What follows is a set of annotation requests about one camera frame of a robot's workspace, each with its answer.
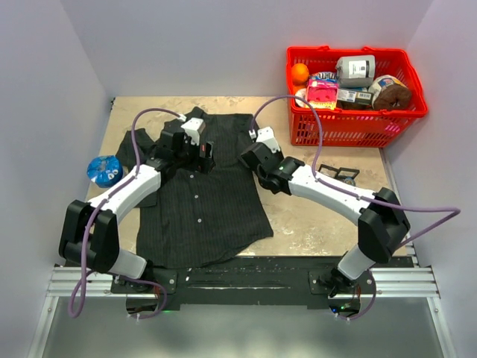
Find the wooden table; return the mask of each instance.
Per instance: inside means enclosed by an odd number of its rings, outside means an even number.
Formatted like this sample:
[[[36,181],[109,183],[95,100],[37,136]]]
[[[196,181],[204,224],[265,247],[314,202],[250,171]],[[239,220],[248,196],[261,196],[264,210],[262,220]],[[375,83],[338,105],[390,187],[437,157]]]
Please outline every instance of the wooden table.
[[[266,97],[118,97],[114,101],[100,154],[115,154],[124,134],[130,130],[134,116],[145,108],[163,107],[188,113],[199,106],[211,114],[255,113]],[[137,128],[146,128],[152,139],[159,137],[164,122],[172,117],[163,113],[147,113]],[[311,164],[316,147],[290,144],[286,100],[275,101],[258,117],[261,127],[271,126],[285,156],[296,157]],[[318,164],[360,169],[356,185],[378,191],[388,185],[385,169],[377,148],[324,147]],[[342,255],[357,243],[357,228],[344,217],[312,201],[273,195],[257,184],[263,207],[274,229],[274,237],[259,240],[241,255]],[[90,185],[87,198],[103,192]],[[139,209],[133,209],[119,225],[121,247],[136,251],[139,229]],[[398,252],[404,255],[404,249]]]

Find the pink package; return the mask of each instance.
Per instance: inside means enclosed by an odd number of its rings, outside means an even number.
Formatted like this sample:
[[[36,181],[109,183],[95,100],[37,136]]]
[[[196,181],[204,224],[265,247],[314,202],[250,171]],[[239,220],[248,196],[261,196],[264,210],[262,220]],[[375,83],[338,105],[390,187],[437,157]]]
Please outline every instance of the pink package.
[[[310,80],[306,100],[313,108],[334,110],[338,99],[338,84],[331,81]]]

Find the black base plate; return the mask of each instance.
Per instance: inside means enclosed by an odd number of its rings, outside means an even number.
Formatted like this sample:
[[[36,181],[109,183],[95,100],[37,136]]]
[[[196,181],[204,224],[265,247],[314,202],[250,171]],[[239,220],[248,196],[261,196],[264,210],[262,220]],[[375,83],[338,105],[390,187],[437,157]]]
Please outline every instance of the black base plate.
[[[328,309],[328,291],[318,276],[330,271],[341,257],[236,257],[203,268],[160,269],[157,281],[166,287],[177,273],[175,291],[168,290],[166,310],[181,304],[297,305]],[[410,257],[394,257],[375,267],[413,267]],[[367,275],[358,282],[362,294],[371,294]],[[113,293],[132,293],[130,287],[113,284]],[[128,298],[127,307],[156,306],[154,299]]]

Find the white enclosure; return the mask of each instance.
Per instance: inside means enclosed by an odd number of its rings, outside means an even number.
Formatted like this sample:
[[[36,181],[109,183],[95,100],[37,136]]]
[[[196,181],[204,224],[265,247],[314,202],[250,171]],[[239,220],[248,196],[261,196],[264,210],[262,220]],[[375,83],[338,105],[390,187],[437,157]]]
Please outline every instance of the white enclosure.
[[[429,115],[387,148],[402,200],[462,214],[416,243],[474,357],[477,5],[470,0],[5,1],[0,13],[0,351],[25,357],[64,212],[117,95],[277,95],[290,45],[407,49]],[[410,216],[413,228],[433,216]]]

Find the pinstriped shirt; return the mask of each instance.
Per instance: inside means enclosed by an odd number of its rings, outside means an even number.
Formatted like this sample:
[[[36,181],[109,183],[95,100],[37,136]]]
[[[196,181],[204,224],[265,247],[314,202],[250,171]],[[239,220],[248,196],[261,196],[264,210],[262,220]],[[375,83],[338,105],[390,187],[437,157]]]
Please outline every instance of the pinstriped shirt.
[[[187,117],[205,121],[202,136],[214,144],[216,167],[207,175],[179,169],[139,205],[136,253],[170,269],[225,261],[256,240],[273,236],[252,173],[239,162],[251,144],[252,116],[209,115],[195,107]],[[154,141],[144,129],[136,131],[136,138],[143,156]],[[130,132],[116,156],[129,170],[135,165]]]

